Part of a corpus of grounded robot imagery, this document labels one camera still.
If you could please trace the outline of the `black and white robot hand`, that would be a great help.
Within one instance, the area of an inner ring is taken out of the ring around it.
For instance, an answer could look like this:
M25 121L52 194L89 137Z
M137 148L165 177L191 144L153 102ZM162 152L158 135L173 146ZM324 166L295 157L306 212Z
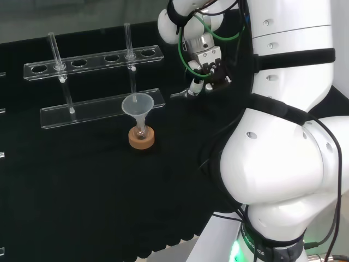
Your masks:
M212 93L229 87L232 80L221 55L218 46L192 54L188 66L196 74L188 72L192 78L187 89L187 97L197 97L200 93Z

